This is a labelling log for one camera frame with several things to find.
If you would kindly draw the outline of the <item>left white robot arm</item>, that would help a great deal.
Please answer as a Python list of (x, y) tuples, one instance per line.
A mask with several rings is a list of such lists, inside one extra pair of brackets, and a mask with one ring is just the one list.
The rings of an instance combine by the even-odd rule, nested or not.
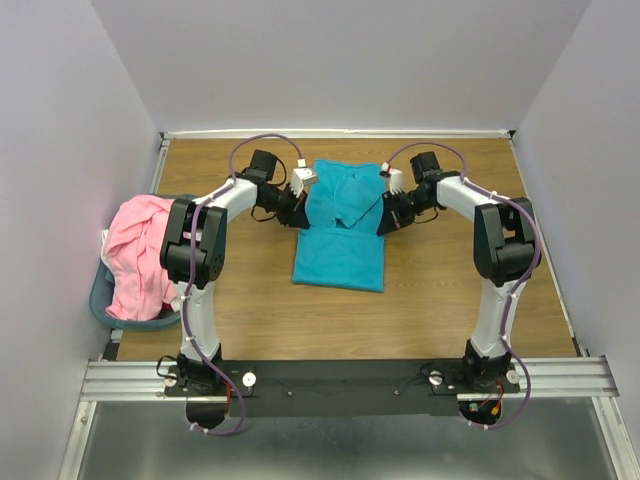
[(272, 182), (280, 159), (256, 150), (249, 166), (233, 172), (216, 190), (171, 206), (159, 260), (180, 305), (182, 343), (176, 372), (166, 377), (201, 395), (214, 393), (230, 378), (215, 364), (221, 343), (214, 320), (214, 287), (226, 257), (228, 226), (245, 211), (261, 208), (288, 227), (307, 229), (306, 189), (317, 174), (299, 155), (284, 185)]

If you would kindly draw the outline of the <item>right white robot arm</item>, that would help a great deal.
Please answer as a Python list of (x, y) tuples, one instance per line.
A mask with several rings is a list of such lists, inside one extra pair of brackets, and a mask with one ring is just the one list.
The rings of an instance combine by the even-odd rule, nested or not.
[(463, 172), (443, 170), (433, 152), (410, 160), (416, 188), (405, 191), (403, 172), (391, 161), (379, 171), (386, 182), (383, 236), (414, 223), (428, 209), (452, 209), (473, 223), (472, 254), (482, 278), (476, 327), (467, 341), (459, 378), (480, 392), (506, 377), (511, 360), (511, 332), (520, 296), (541, 260), (541, 240), (531, 202), (509, 198), (473, 183)]

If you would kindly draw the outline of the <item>teal t shirt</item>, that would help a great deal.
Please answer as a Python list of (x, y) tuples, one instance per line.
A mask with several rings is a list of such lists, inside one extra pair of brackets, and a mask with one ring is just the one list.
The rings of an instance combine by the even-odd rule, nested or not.
[(384, 291), (385, 240), (377, 234), (386, 185), (373, 163), (347, 164), (318, 159), (318, 182), (305, 212), (292, 281), (381, 293)]

